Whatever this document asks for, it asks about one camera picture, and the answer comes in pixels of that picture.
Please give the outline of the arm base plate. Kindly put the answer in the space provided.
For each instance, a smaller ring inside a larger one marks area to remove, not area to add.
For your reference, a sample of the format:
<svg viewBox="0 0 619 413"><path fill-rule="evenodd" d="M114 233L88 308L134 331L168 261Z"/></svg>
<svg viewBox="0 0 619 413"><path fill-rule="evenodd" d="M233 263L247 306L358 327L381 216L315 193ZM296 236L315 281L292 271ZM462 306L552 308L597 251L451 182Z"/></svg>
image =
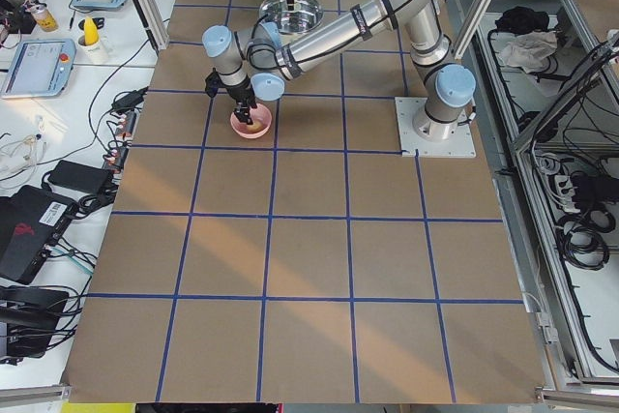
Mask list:
<svg viewBox="0 0 619 413"><path fill-rule="evenodd" d="M426 98L395 97L400 151L404 157L476 157L466 110L451 123L438 123L426 114Z"/></svg>

